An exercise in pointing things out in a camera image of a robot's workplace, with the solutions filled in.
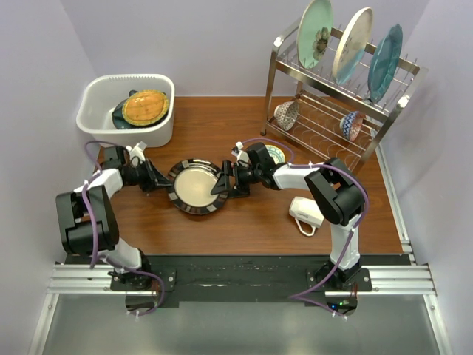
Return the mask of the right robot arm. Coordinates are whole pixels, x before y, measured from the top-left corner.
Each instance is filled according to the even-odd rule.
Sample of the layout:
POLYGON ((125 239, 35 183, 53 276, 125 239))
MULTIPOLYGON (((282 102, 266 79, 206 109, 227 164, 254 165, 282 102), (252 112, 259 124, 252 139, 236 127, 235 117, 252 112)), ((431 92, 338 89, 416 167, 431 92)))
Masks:
POLYGON ((314 286, 291 298, 316 291, 327 281, 339 291, 347 290, 355 282, 355 272, 360 269, 358 227, 370 205, 365 188, 338 158, 306 165, 275 163, 263 143, 254 143, 246 149, 238 143, 234 154, 240 152, 244 155, 243 162, 225 160, 222 163, 222 173, 211 190, 212 195, 246 196, 249 186, 255 183, 276 191, 307 190, 330 223, 331 269, 314 286))

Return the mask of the dark blue trivet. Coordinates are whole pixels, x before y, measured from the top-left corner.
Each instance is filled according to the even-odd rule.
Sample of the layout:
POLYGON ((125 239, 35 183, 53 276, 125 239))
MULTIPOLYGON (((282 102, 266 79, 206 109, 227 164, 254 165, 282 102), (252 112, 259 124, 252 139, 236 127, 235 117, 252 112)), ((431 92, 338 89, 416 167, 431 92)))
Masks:
POLYGON ((169 105, 167 95, 159 90, 131 90, 129 97, 112 111, 112 123, 117 129, 156 126, 166 118, 169 105))

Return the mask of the black patterned rim plate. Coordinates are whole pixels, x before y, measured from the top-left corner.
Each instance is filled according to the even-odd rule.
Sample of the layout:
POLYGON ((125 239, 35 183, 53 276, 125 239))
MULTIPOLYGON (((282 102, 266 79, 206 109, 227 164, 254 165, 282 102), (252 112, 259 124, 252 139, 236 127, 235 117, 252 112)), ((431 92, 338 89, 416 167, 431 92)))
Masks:
POLYGON ((176 163, 167 178, 169 200, 182 212, 207 215, 221 209, 228 199, 228 192, 212 195, 221 169, 208 160, 186 159, 176 163))

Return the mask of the white ceramic mug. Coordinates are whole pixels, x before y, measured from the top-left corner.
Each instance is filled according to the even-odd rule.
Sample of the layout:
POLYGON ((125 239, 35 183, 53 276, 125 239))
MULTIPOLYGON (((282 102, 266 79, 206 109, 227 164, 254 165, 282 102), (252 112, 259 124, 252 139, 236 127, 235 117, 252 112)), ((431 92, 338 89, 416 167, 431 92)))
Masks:
POLYGON ((306 237, 312 237, 324 222, 324 216, 317 203, 306 197, 294 197, 292 199, 289 215, 295 220, 299 232, 306 237), (310 232, 303 229, 303 223, 311 227, 310 232))

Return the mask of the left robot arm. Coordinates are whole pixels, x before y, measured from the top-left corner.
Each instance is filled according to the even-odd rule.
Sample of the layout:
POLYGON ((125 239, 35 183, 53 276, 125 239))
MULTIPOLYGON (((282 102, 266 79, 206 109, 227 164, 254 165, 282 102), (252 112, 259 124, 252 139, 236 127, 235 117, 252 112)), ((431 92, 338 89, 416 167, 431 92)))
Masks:
POLYGON ((137 290, 152 287, 157 279, 144 253, 120 236, 111 199, 127 186, 145 193, 171 186, 145 156, 145 149, 144 142, 105 148, 104 161, 91 178, 55 198, 64 251, 88 257, 90 268, 100 262, 113 267, 112 277, 137 290))

